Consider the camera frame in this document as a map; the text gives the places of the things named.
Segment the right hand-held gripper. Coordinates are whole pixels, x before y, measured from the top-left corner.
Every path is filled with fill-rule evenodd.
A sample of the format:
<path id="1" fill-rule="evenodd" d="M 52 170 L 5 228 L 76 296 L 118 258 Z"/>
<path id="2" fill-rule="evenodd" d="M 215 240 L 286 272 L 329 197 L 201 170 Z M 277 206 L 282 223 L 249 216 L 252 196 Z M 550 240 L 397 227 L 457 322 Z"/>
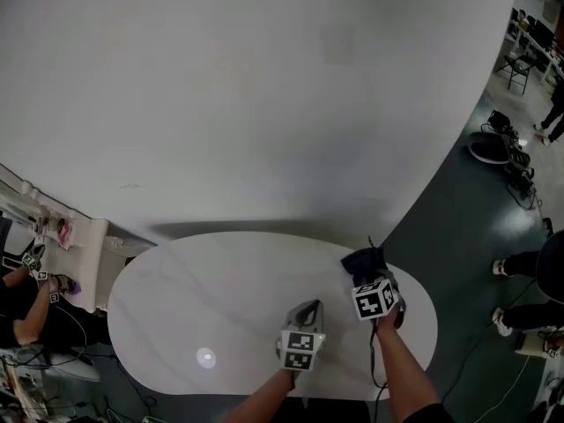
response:
<path id="1" fill-rule="evenodd" d="M 398 282 L 389 270 L 377 270 L 376 279 L 368 284 L 355 286 L 352 291 L 352 303 L 360 321 L 376 320 L 388 315 L 398 307 L 395 327 L 404 322 L 406 304 L 399 292 Z"/>

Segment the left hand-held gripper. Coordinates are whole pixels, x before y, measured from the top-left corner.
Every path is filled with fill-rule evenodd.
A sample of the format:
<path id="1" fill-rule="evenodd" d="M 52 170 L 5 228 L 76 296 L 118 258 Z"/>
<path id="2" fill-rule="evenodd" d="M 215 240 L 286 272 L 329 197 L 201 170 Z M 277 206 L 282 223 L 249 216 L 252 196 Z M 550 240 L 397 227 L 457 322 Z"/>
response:
<path id="1" fill-rule="evenodd" d="M 311 371 L 324 348 L 324 306 L 320 300 L 302 302 L 290 309 L 285 330 L 277 340 L 279 366 L 293 371 Z"/>

